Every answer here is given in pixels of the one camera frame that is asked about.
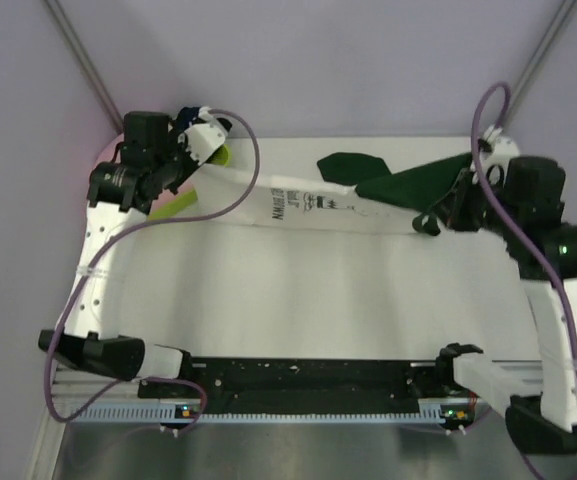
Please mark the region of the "white and green t shirt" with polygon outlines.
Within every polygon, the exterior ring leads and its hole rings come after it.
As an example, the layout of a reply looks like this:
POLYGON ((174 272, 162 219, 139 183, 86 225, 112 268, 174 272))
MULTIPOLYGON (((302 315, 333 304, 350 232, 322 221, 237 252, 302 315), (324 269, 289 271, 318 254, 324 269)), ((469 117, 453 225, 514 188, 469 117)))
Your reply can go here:
POLYGON ((195 355, 533 360, 515 264, 485 233, 413 231, 345 187, 207 165, 181 224, 134 233, 120 332, 195 355))

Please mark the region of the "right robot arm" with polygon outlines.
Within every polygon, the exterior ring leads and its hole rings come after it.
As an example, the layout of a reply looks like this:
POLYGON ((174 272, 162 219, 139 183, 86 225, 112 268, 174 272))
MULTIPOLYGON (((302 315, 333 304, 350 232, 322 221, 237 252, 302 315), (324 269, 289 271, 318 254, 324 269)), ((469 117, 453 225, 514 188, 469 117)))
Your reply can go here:
POLYGON ((563 221, 565 172, 556 161, 520 156, 484 168, 502 213, 474 168, 462 169, 436 213, 455 232, 501 237, 518 267, 535 324, 542 385, 531 387, 472 344, 452 343, 437 358, 444 394, 467 389, 503 416, 524 455, 577 454, 577 225, 563 221))

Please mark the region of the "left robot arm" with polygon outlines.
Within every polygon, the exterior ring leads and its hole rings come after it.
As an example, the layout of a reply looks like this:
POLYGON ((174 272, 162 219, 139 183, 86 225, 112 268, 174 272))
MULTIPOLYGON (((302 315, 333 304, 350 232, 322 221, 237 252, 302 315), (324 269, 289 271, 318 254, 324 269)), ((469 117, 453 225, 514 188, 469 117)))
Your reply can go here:
POLYGON ((117 381, 160 377, 173 396, 194 387, 185 352, 120 332, 119 305, 134 233, 165 192, 177 193, 224 144, 230 127, 208 107, 176 116, 131 111, 111 156, 98 162, 86 194, 84 243, 72 291, 57 325, 38 338, 49 364, 117 381))

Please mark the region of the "pink t shirt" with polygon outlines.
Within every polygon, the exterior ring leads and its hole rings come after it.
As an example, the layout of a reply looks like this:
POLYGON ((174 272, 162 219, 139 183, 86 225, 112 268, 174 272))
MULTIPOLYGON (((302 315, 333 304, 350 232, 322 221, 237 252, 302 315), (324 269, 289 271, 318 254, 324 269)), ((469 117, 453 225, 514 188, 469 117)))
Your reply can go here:
POLYGON ((102 162, 110 162, 114 156, 115 156, 115 152, 116 152, 116 147, 117 145, 122 142, 124 139, 123 135, 119 135, 116 138, 114 138, 97 156, 97 159, 95 161, 96 164, 102 163, 102 162))

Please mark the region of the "navy blue t shirt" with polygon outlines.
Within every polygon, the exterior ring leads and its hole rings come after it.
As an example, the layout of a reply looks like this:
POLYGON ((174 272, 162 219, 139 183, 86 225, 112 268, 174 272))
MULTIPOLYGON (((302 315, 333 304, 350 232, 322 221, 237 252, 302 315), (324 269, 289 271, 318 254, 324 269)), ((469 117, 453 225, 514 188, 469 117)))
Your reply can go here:
POLYGON ((197 122, 202 122, 200 114, 200 107, 183 107, 174 120, 174 127, 177 130, 185 131, 197 122))

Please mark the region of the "lime green plastic basket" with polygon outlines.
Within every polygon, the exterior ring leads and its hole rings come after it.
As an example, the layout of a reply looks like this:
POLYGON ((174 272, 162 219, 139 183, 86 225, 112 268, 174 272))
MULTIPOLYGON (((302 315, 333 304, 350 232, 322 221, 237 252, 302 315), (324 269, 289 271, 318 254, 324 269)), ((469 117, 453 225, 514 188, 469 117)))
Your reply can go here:
MULTIPOLYGON (((231 150, 228 145, 222 146, 209 160, 210 163, 220 166, 228 166, 231 160, 231 150)), ((148 220, 172 218, 182 210, 189 208, 197 202, 197 193, 191 180, 183 183, 177 193, 164 191, 152 203, 148 220)))

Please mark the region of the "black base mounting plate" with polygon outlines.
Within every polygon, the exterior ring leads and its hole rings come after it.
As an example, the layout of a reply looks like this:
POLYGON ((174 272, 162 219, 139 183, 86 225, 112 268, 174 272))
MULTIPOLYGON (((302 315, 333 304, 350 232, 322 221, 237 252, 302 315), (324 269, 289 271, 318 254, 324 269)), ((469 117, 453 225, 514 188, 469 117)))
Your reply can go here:
POLYGON ((484 404, 433 361, 195 357, 182 378, 207 394, 207 414, 418 413, 423 399, 472 412, 484 404))

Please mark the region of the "left aluminium corner post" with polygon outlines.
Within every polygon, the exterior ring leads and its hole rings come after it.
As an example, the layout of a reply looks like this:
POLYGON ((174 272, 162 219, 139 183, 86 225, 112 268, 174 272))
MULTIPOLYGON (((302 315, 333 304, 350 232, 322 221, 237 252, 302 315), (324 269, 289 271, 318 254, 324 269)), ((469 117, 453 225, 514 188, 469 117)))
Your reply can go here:
POLYGON ((84 77, 105 117, 110 122, 114 131, 120 133, 122 131, 123 123, 119 109, 113 101, 94 62, 90 58, 88 51, 64 9, 62 2, 58 0, 41 0, 40 3, 45 8, 59 35, 64 41, 67 50, 84 77))

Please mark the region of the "aluminium corner post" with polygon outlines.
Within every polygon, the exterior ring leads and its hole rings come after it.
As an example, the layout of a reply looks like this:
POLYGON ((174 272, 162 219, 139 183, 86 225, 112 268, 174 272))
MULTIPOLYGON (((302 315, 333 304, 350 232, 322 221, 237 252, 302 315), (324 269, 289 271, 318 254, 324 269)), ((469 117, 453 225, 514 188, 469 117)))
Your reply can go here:
POLYGON ((547 27, 539 37, 536 47, 533 49, 518 80, 514 84, 509 106, 510 112, 515 112, 520 108, 522 101, 536 81, 549 56, 554 52, 557 43, 563 37, 576 12, 577 0, 564 0, 557 5, 547 27))
POLYGON ((62 2, 58 0, 41 0, 40 3, 45 8, 59 35, 64 41, 67 50, 84 77, 105 117, 110 122, 114 131, 120 133, 122 131, 123 123, 119 109, 113 101, 94 62, 90 58, 88 51, 64 9, 62 2))

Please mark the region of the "right aluminium corner post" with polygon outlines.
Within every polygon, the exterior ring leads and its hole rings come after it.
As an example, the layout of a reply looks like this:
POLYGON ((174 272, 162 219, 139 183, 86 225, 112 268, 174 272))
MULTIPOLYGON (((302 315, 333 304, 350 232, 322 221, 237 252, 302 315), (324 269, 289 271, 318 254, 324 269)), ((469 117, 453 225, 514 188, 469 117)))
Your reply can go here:
POLYGON ((557 5, 547 27, 539 37, 536 47, 533 49, 518 80, 514 84, 509 106, 510 112, 515 112, 520 108, 522 101, 536 81, 549 56, 554 52, 557 43, 563 37, 576 12, 577 0, 564 0, 557 5))

